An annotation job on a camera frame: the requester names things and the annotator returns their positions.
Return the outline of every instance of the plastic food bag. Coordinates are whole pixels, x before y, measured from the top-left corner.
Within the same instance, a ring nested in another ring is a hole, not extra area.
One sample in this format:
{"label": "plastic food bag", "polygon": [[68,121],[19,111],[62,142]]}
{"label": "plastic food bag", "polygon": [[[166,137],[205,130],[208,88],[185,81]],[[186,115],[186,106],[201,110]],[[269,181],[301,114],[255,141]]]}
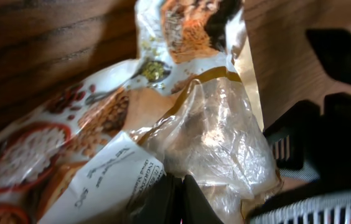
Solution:
{"label": "plastic food bag", "polygon": [[279,184],[239,76],[224,67],[193,79],[141,144],[167,173],[193,175],[224,223],[240,223],[241,199]]}
{"label": "plastic food bag", "polygon": [[[243,22],[241,12],[241,2],[236,0],[139,0],[139,59],[91,75],[0,132],[0,220],[22,224],[101,223],[107,222],[103,214],[108,211],[119,215],[117,212],[130,210],[135,197],[142,198],[163,173],[161,163],[135,142],[177,105],[181,90],[195,77],[212,69],[236,72],[232,60],[238,53],[232,50],[236,44],[240,48],[238,41],[245,36],[244,29],[238,30]],[[211,90],[213,96],[228,94],[220,90]],[[241,90],[229,94],[246,97]],[[193,108],[198,116],[199,106]],[[248,134],[261,135],[253,129]],[[123,150],[122,144],[130,147]],[[135,159],[147,164],[131,166],[128,159],[132,156],[124,157],[129,153],[139,155]],[[90,168],[100,175],[88,175]],[[154,178],[144,178],[147,173],[155,173]],[[206,175],[221,177],[214,172]],[[216,181],[231,181],[229,186],[245,195],[258,194],[259,187],[266,184],[249,182],[253,187],[244,189],[236,176],[228,173]],[[97,190],[100,183],[112,186],[113,182],[105,182],[110,177],[119,177],[116,183],[124,184],[117,188],[117,199],[108,200],[112,203],[97,196],[102,194]],[[86,202],[82,210],[80,202]],[[95,204],[102,209],[94,209]]]}

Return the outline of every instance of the white beans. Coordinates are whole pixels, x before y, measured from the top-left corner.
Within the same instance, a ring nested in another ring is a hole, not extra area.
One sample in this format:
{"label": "white beans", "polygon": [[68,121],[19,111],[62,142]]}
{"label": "white beans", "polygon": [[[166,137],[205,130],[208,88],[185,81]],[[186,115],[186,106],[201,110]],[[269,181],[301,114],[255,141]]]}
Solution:
{"label": "white beans", "polygon": [[36,181],[64,142],[65,133],[59,128],[36,131],[16,142],[0,161],[0,188]]}

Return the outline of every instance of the crumpled plastic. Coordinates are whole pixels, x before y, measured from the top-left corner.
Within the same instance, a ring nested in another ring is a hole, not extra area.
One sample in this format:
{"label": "crumpled plastic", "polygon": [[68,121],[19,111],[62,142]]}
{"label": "crumpled plastic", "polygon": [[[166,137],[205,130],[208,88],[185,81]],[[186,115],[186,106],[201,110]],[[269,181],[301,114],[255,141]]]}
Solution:
{"label": "crumpled plastic", "polygon": [[214,68],[192,80],[142,144],[166,173],[192,175],[224,223],[238,223],[241,199],[279,179],[238,75],[225,73]]}

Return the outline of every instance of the gold stripe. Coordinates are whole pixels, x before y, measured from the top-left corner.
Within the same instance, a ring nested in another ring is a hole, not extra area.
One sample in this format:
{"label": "gold stripe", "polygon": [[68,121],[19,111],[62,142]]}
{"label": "gold stripe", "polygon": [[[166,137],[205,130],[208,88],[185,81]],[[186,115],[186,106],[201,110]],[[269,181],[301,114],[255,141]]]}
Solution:
{"label": "gold stripe", "polygon": [[169,118],[170,116],[173,116],[177,113],[177,111],[180,110],[181,106],[184,104],[184,101],[188,98],[189,96],[189,90],[193,90],[193,87],[195,85],[199,85],[197,84],[197,82],[192,82],[194,80],[199,80],[200,84],[204,84],[210,80],[216,79],[216,78],[222,78],[225,77],[227,79],[229,79],[230,81],[234,81],[234,82],[242,82],[239,75],[235,72],[229,72],[227,70],[227,68],[225,67],[217,67],[217,68],[212,68],[210,70],[207,70],[206,72],[203,72],[202,74],[198,75],[197,77],[195,77],[193,80],[191,80],[187,86],[184,88],[184,90],[182,90],[182,93],[179,95],[179,97],[177,98],[177,100],[174,103],[174,106],[169,109],[163,116],[161,119],[159,119],[156,124],[160,124],[158,126],[156,126],[155,128],[152,128],[150,131],[148,131],[147,133],[144,134],[144,136],[138,141],[138,144],[140,146],[142,146],[144,144],[144,142],[148,139],[148,137],[155,132],[156,130],[158,130],[163,124],[164,124],[164,120]]}

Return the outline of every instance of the wooden surface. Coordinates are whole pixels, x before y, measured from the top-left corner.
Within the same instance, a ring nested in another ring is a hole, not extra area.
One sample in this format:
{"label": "wooden surface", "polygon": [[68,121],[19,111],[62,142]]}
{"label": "wooden surface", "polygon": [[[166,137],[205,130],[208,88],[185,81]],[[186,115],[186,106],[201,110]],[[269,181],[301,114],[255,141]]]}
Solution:
{"label": "wooden surface", "polygon": [[134,0],[0,0],[0,129],[136,56]]}
{"label": "wooden surface", "polygon": [[299,100],[321,105],[327,94],[351,93],[324,73],[304,34],[309,27],[348,27],[351,0],[246,0],[245,7],[265,127]]}

